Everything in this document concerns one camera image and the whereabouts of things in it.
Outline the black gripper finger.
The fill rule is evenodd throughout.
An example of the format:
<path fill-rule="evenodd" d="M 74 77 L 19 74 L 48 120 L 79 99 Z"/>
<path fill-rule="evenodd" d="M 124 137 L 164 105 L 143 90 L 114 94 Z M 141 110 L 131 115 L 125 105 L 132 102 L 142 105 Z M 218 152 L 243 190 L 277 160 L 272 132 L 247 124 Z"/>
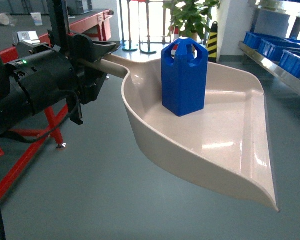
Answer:
<path fill-rule="evenodd" d="M 96 62 L 103 57 L 112 54 L 118 50 L 119 44 L 110 41 L 93 41 L 91 51 L 91 61 Z"/>

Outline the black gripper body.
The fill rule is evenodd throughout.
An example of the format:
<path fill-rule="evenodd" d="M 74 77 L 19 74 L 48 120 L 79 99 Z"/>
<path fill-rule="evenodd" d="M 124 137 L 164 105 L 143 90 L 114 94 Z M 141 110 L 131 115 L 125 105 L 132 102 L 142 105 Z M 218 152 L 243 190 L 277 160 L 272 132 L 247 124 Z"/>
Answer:
<path fill-rule="evenodd" d="M 80 33 L 68 34 L 48 31 L 53 49 L 52 66 L 48 69 L 48 102 L 66 99 L 68 117 L 77 125 L 83 124 L 81 105 L 94 102 L 104 84 L 107 74 L 91 68 L 93 40 Z"/>

